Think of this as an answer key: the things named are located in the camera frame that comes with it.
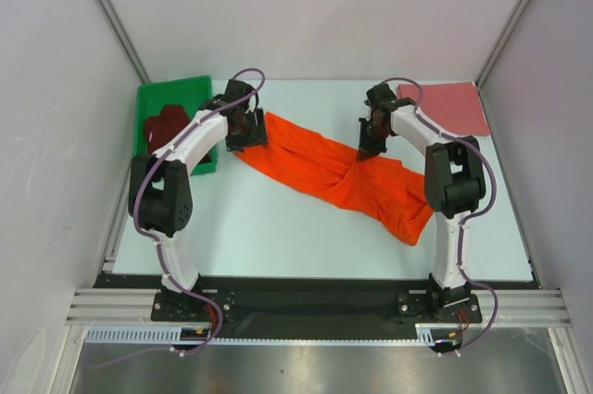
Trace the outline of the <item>orange t-shirt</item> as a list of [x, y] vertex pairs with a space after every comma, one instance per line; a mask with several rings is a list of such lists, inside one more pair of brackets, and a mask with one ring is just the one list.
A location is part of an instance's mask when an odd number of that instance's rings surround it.
[[398, 159], [358, 160], [358, 151], [273, 113], [265, 114], [266, 146], [235, 155], [297, 192], [380, 222], [397, 240], [415, 246], [434, 211], [422, 174]]

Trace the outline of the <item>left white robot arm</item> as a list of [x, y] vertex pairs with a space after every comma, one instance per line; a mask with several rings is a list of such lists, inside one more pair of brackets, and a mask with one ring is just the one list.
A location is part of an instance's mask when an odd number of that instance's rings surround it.
[[223, 93], [200, 105], [195, 116], [152, 154], [132, 158], [129, 213], [136, 232], [153, 243], [161, 268], [161, 293], [184, 320], [194, 320], [214, 302], [194, 291], [199, 271], [183, 231], [193, 213], [190, 175], [207, 153], [223, 142], [229, 152], [266, 146], [268, 137], [257, 86], [237, 75]]

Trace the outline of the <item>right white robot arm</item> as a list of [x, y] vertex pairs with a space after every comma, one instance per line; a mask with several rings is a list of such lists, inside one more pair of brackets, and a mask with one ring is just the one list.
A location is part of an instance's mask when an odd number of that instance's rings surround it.
[[424, 157], [424, 195], [435, 212], [436, 256], [421, 307], [407, 313], [411, 301], [398, 306], [402, 319], [427, 316], [438, 323], [462, 318], [472, 304], [471, 284], [464, 266], [468, 221], [486, 196], [484, 162], [473, 136], [457, 137], [429, 121], [419, 102], [398, 97], [388, 81], [366, 92], [369, 115], [360, 119], [358, 159], [366, 161], [386, 152], [386, 140], [400, 136]]

